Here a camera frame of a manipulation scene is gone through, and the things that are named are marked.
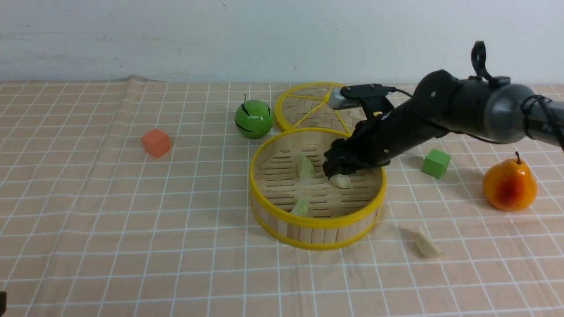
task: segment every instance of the black cable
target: black cable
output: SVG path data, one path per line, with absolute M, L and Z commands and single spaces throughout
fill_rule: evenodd
M 410 98 L 413 98 L 413 95 L 410 94 L 410 93 L 408 93 L 408 92 L 405 91 L 405 90 L 397 89 L 397 88 L 396 88 L 395 91 L 397 91 L 397 92 L 399 92 L 399 93 L 402 93 L 402 94 L 404 94 L 404 95 L 406 95 L 406 96 L 408 96 L 408 97 L 410 97 Z
M 540 108 L 543 110 L 544 115 L 547 117 L 548 124 L 550 124 L 552 129 L 556 131 L 556 139 L 558 140 L 560 149 L 562 149 L 562 151 L 564 152 L 564 135 L 562 134 L 562 131 L 560 130 L 558 124 L 556 123 L 556 120 L 554 119 L 554 113 L 550 111 L 550 108 L 548 108 L 548 105 L 545 102 L 544 98 L 539 99 L 539 105 Z
M 550 125 L 550 128 L 552 128 L 556 133 L 556 140 L 558 141 L 558 145 L 560 145 L 560 149 L 562 150 L 562 152 L 564 152 L 564 134 L 562 133 L 562 130 L 560 130 L 558 124 L 556 123 L 556 119 L 554 118 L 554 113 L 548 107 L 548 103 L 550 102 L 552 102 L 552 100 L 548 99 L 543 95 L 533 95 L 525 99 L 521 103 L 521 112 L 523 113 L 523 127 L 525 129 L 525 134 L 529 138 L 534 139 L 528 133 L 528 117 L 531 114 L 531 110 L 533 106 L 538 103 L 540 108 L 543 110 L 545 117 L 547 117 L 547 121 L 548 124 Z
M 497 142 L 497 141 L 492 141 L 492 140 L 484 139 L 484 138 L 481 138 L 481 137 L 479 137 L 479 136 L 477 136 L 477 135 L 473 135 L 473 134 L 468 134 L 468 133 L 466 133 L 466 135 L 469 136 L 469 137 L 471 137 L 471 138 L 474 138 L 474 139 L 476 139 L 476 140 L 478 140 L 478 141 L 486 142 L 486 143 L 489 143 L 489 144 L 503 144 L 503 143 L 500 143 L 500 142 Z

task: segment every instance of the pear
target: pear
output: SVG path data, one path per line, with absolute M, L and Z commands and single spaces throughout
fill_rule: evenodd
M 535 201 L 538 191 L 531 169 L 519 152 L 515 156 L 488 169 L 482 182 L 487 201 L 506 212 L 526 209 Z

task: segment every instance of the beige tablecloth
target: beige tablecloth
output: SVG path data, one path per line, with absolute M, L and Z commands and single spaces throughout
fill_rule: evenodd
M 6 316 L 564 316 L 556 147 L 433 140 L 387 167 L 383 215 L 363 240 L 308 252 L 268 236 L 247 198 L 264 140 L 241 137 L 233 114 L 243 94 L 274 105 L 289 87 L 0 82 Z M 173 141 L 158 160 L 140 143 L 155 126 Z M 419 171 L 432 148 L 452 155 L 440 180 Z M 508 214 L 484 201 L 481 180 L 517 149 L 539 195 Z M 420 257 L 420 224 L 443 257 Z

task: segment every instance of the white dumpling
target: white dumpling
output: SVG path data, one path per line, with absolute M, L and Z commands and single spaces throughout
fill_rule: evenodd
M 425 257 L 437 258 L 442 254 L 442 250 L 431 241 L 431 238 L 427 235 L 423 226 L 419 227 L 419 232 L 415 237 L 415 243 L 417 244 L 419 252 Z
M 315 175 L 314 164 L 306 156 L 298 156 L 296 158 L 296 165 L 298 169 L 298 179 L 300 182 L 307 182 Z
M 335 176 L 331 176 L 329 178 L 331 184 L 338 188 L 352 188 L 353 183 L 351 182 L 350 178 L 347 175 L 337 174 Z

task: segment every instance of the wooden block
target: wooden block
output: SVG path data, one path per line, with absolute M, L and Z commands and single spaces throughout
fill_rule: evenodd
M 172 147 L 169 136 L 157 128 L 142 136 L 141 142 L 143 142 L 145 152 L 157 159 L 170 151 Z

